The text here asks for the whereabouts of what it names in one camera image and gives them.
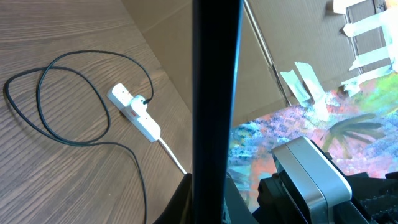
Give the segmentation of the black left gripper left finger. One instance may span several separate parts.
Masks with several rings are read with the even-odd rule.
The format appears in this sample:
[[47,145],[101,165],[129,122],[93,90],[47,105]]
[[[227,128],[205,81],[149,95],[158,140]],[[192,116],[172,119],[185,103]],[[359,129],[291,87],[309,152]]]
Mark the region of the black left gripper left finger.
[[192,175],[185,174],[165,210],[154,224],[191,224],[192,215]]

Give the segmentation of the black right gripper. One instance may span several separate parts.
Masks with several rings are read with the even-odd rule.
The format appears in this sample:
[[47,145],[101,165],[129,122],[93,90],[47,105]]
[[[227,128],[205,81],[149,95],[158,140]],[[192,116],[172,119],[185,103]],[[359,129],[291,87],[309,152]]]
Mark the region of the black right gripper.
[[[331,156],[323,153],[342,173]],[[365,172],[344,177],[351,186],[352,199],[335,206],[334,223],[397,223],[396,172],[382,179]],[[259,208],[253,215],[259,223],[307,223],[284,190],[278,173],[261,179],[258,191]]]

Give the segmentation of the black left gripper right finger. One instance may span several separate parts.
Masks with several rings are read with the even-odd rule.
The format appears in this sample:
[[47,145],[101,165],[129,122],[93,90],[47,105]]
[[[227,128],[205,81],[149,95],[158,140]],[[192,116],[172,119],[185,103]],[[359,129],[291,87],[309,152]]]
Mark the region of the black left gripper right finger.
[[227,175],[225,180],[224,200],[227,223],[258,224],[252,213],[248,210],[230,175]]

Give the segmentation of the white power strip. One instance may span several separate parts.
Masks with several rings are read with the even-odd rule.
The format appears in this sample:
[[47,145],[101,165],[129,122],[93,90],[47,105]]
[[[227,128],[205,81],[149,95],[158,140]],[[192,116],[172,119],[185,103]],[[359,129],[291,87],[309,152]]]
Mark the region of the white power strip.
[[106,96],[150,142],[160,139],[160,126],[147,112],[143,96],[132,96],[122,83],[113,86]]

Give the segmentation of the blue Galaxy smartphone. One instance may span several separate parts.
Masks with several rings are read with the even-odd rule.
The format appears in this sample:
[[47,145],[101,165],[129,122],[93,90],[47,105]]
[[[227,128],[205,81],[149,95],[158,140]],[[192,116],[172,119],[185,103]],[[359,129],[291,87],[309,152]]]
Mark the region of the blue Galaxy smartphone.
[[193,219],[221,223],[239,64],[242,0],[194,0]]

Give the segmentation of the white charger plug adapter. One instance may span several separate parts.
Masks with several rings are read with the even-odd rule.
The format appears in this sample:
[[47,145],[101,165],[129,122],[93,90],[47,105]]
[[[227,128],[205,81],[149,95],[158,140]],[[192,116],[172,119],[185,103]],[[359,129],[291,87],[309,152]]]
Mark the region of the white charger plug adapter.
[[131,114],[135,118],[147,116],[146,99],[141,95],[136,95],[131,100],[130,108],[131,108]]

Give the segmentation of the cardboard box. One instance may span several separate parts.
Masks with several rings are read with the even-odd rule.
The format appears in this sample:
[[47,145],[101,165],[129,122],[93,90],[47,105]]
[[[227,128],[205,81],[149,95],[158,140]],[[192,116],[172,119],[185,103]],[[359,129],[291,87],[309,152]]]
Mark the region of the cardboard box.
[[[124,0],[179,95],[192,105],[191,0]],[[297,102],[281,72],[309,64],[324,90],[390,64],[388,56],[360,67],[361,54],[385,46],[381,28],[348,37],[350,22],[397,6],[396,1],[245,1],[234,124],[241,124]]]

